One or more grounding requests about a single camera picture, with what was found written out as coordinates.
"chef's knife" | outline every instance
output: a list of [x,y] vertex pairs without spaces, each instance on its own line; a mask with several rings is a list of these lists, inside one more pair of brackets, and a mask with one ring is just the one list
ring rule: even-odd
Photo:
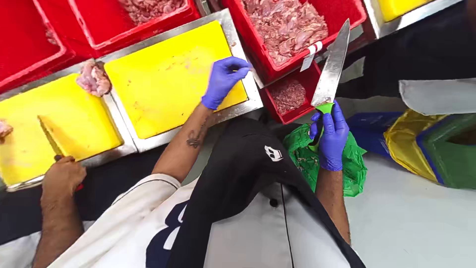
[[[57,162],[57,161],[59,161],[60,159],[62,159],[64,157],[64,154],[63,154],[61,148],[56,143],[55,139],[53,139],[53,136],[51,136],[50,130],[46,127],[45,123],[41,119],[41,116],[38,115],[37,118],[38,118],[38,121],[40,122],[41,129],[43,130],[43,133],[45,134],[46,139],[48,140],[48,142],[50,143],[51,148],[53,149],[53,151],[56,154],[55,155],[55,161]],[[76,188],[76,191],[79,191],[82,188],[83,188],[83,184],[80,184]]]
[[[340,75],[344,67],[344,60],[346,59],[349,36],[350,21],[347,19],[330,48],[329,57],[324,65],[321,77],[317,83],[316,91],[314,91],[314,96],[312,97],[311,105],[322,113],[330,113],[332,110]],[[314,152],[317,151],[319,138],[320,136],[316,137],[314,141],[309,144],[309,148]]]

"ground meat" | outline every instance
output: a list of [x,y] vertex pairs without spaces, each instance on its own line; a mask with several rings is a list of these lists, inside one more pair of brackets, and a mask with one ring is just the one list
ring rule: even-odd
[[242,0],[242,3],[276,66],[328,36],[324,16],[319,16],[308,2]]
[[58,45],[58,42],[56,42],[56,39],[53,35],[53,31],[50,30],[50,29],[47,29],[46,30],[46,33],[45,33],[45,36],[46,36],[46,39],[48,40],[48,42],[50,42],[51,44],[53,45]]
[[13,131],[13,127],[5,120],[0,119],[0,144],[4,143],[5,137]]
[[185,0],[119,0],[136,25],[183,7]]
[[281,115],[299,108],[306,101],[306,90],[297,80],[286,81],[270,94]]
[[81,69],[76,83],[89,94],[102,97],[111,91],[111,82],[105,71],[94,60],[88,60]]

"white label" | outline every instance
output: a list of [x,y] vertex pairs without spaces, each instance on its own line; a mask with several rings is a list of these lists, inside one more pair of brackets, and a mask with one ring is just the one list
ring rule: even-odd
[[319,41],[319,42],[311,45],[307,49],[309,50],[309,54],[304,58],[304,61],[302,62],[300,72],[306,70],[307,68],[309,68],[311,66],[312,61],[314,60],[314,55],[316,54],[316,52],[319,52],[322,49],[322,42]]

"green container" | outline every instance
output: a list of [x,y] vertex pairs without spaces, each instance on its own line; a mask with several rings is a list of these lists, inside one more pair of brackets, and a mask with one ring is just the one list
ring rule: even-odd
[[[298,127],[283,140],[284,147],[288,150],[292,161],[314,191],[319,172],[319,157],[308,148],[307,145],[310,142],[312,140],[309,138],[309,124]],[[354,136],[349,132],[346,147],[342,153],[344,196],[355,197],[364,191],[367,168],[362,155],[366,152],[357,145]]]
[[429,129],[420,146],[444,185],[476,189],[476,113],[446,118]]

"stainless steel tray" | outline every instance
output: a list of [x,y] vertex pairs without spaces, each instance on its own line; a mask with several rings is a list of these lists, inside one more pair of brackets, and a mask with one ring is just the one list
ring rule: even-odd
[[[30,89],[37,88],[41,85],[44,85],[44,84],[49,83],[51,81],[54,81],[54,80],[56,80],[58,78],[61,78],[63,76],[66,76],[66,75],[69,75],[69,74],[72,74],[72,73],[79,73],[83,64],[84,64],[83,62],[78,63],[76,65],[73,65],[73,66],[69,67],[69,68],[66,68],[66,69],[61,70],[59,72],[56,72],[52,75],[49,75],[45,78],[30,82],[26,85],[23,85],[21,87],[18,87],[16,89],[13,89],[11,91],[3,93],[2,95],[0,95],[0,101],[11,98],[11,97],[13,97],[15,95],[18,95],[18,94],[27,92]],[[126,124],[124,123],[124,120],[122,119],[121,114],[118,110],[118,107],[117,107],[116,103],[114,102],[114,99],[112,98],[112,96],[110,94],[104,95],[102,97],[102,100],[104,101],[104,103],[105,103],[105,105],[108,109],[110,118],[111,118],[112,122],[114,123],[114,125],[117,129],[117,132],[118,132],[119,136],[121,137],[121,139],[123,141],[123,145],[121,145],[119,147],[116,147],[114,149],[111,149],[111,150],[107,150],[107,151],[105,151],[105,152],[103,152],[99,155],[95,155],[95,156],[92,156],[90,158],[82,160],[81,163],[85,167],[99,166],[99,165],[105,164],[109,161],[112,161],[112,160],[118,159],[120,157],[123,157],[125,155],[129,155],[129,154],[137,152],[137,148],[134,145],[134,142],[132,141],[132,138],[129,134],[129,131],[127,130]],[[42,175],[42,176],[33,178],[33,179],[31,179],[29,181],[26,181],[26,182],[22,182],[22,183],[18,183],[18,184],[8,186],[6,188],[7,192],[14,192],[14,191],[17,191],[17,190],[37,186],[37,185],[41,184],[41,181],[43,180],[43,177],[44,176]]]
[[[161,41],[167,40],[179,34],[185,33],[189,30],[197,28],[199,26],[205,25],[212,21],[218,21],[221,24],[225,37],[227,39],[228,45],[231,50],[231,54],[235,57],[246,59],[245,53],[241,46],[240,40],[238,38],[238,34],[233,24],[233,20],[231,19],[231,15],[228,9],[221,10],[219,12],[212,13],[206,17],[198,19],[196,21],[192,21],[170,31],[164,32],[162,34],[156,35],[149,39],[146,39],[142,42],[136,43],[131,45],[127,48],[121,49],[119,51],[113,52],[109,55],[99,58],[97,61],[100,62],[110,62],[112,60],[118,59],[120,57],[124,57]],[[261,98],[258,93],[258,88],[256,87],[256,83],[253,80],[252,73],[248,73],[248,75],[242,80],[243,85],[245,87],[246,94],[248,95],[248,100],[245,102],[239,103],[222,111],[216,112],[217,121],[216,123],[231,119],[233,117],[242,115],[244,113],[251,112],[255,109],[263,107],[263,103],[261,102]],[[181,129],[181,127],[174,128],[167,132],[158,134],[156,136],[147,138],[147,139],[140,139],[137,136],[136,130],[132,125],[132,121],[130,120],[129,116],[126,113],[124,105],[122,104],[117,92],[114,89],[114,85],[111,91],[112,98],[116,102],[119,112],[124,119],[127,129],[129,130],[132,139],[138,149],[139,152],[145,152],[152,148],[158,147],[160,145],[166,144],[172,140],[177,132]]]
[[384,21],[378,0],[364,0],[364,3],[376,39],[380,39],[461,1],[434,0],[389,22]]

